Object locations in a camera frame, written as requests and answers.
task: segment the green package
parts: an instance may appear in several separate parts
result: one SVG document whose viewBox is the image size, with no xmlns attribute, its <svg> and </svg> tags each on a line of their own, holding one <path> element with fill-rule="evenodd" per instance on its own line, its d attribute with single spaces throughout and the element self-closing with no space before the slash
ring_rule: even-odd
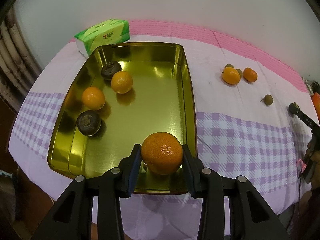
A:
<svg viewBox="0 0 320 240">
<path fill-rule="evenodd" d="M 129 40 L 129 23 L 124 20 L 110 19 L 76 34 L 75 38 L 78 50 L 85 57 L 89 57 L 94 49 L 101 45 Z"/>
</svg>

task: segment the person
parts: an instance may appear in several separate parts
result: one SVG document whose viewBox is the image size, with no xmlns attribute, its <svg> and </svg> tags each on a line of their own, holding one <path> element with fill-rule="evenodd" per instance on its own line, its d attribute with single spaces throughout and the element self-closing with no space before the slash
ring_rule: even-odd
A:
<svg viewBox="0 0 320 240">
<path fill-rule="evenodd" d="M 309 142 L 306 155 L 310 154 Z M 293 222 L 291 231 L 291 238 L 293 240 L 320 239 L 320 223 L 315 224 L 315 220 L 320 218 L 320 151 L 315 151 L 311 156 L 311 160 L 316 162 L 315 172 L 310 180 L 311 194 L 309 194 L 309 200 L 306 202 L 306 205 L 298 207 L 298 216 Z"/>
</svg>

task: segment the metal tray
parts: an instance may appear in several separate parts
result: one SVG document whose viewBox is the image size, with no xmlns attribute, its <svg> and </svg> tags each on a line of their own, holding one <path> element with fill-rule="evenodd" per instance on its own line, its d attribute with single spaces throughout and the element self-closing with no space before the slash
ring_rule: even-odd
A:
<svg viewBox="0 0 320 240">
<path fill-rule="evenodd" d="M 105 81 L 101 68 L 111 60 L 133 78 L 132 89 L 119 95 Z M 76 128 L 79 114 L 88 110 L 81 95 L 95 86 L 106 97 L 97 111 L 103 122 L 97 134 L 82 135 Z M 183 47 L 162 42 L 129 42 L 104 45 L 89 56 L 64 99 L 49 146 L 48 164 L 67 177 L 102 175 L 130 155 L 135 143 L 154 132 L 169 132 L 187 144 L 196 157 L 196 118 L 193 91 Z M 183 172 L 155 175 L 142 163 L 135 192 L 182 194 Z"/>
</svg>

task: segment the silver bolt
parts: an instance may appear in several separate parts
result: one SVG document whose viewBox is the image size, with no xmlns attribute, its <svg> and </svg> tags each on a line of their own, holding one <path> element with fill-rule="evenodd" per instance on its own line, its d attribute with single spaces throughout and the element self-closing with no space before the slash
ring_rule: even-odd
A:
<svg viewBox="0 0 320 240">
<path fill-rule="evenodd" d="M 238 180 L 242 183 L 246 182 L 247 181 L 247 178 L 245 176 L 239 176 L 238 177 Z"/>
<path fill-rule="evenodd" d="M 82 175 L 76 176 L 76 182 L 81 182 L 83 180 L 84 180 L 84 176 Z"/>
<path fill-rule="evenodd" d="M 211 170 L 209 168 L 203 168 L 202 169 L 202 173 L 203 174 L 210 174 L 211 173 Z"/>
<path fill-rule="evenodd" d="M 112 174 L 118 174 L 120 172 L 120 169 L 119 168 L 113 168 L 112 170 L 111 170 L 111 173 Z"/>
</svg>

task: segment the orange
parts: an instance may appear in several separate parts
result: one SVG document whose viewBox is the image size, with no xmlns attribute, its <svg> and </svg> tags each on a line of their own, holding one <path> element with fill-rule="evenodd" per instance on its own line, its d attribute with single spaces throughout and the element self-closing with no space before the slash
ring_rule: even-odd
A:
<svg viewBox="0 0 320 240">
<path fill-rule="evenodd" d="M 175 173 L 182 163 L 182 146 L 172 134 L 156 132 L 143 141 L 141 157 L 152 172 L 169 175 Z"/>
<path fill-rule="evenodd" d="M 132 84 L 132 77 L 127 71 L 118 71 L 111 79 L 111 88 L 118 94 L 129 92 Z"/>
<path fill-rule="evenodd" d="M 243 77 L 249 82 L 255 82 L 258 78 L 258 74 L 251 68 L 245 68 L 243 71 Z"/>
<path fill-rule="evenodd" d="M 82 93 L 82 103 L 91 110 L 103 108 L 106 99 L 103 92 L 96 87 L 88 87 Z"/>
<path fill-rule="evenodd" d="M 240 81 L 239 72 L 231 67 L 226 67 L 222 72 L 222 79 L 230 85 L 236 85 Z"/>
</svg>

